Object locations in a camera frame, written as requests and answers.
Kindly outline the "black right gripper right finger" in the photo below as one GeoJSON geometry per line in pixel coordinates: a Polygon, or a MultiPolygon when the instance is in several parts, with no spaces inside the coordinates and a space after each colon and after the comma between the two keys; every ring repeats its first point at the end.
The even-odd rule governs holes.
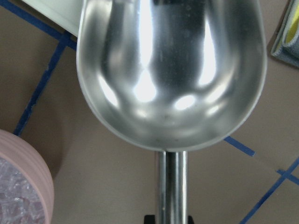
{"type": "Polygon", "coordinates": [[[194,224],[192,216],[188,216],[188,224],[194,224]]]}

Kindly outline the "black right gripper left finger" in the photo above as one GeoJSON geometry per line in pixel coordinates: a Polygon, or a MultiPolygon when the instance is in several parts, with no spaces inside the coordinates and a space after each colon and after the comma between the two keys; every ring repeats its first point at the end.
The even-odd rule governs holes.
{"type": "Polygon", "coordinates": [[[143,219],[144,224],[160,224],[159,217],[157,215],[145,215],[143,219]]]}

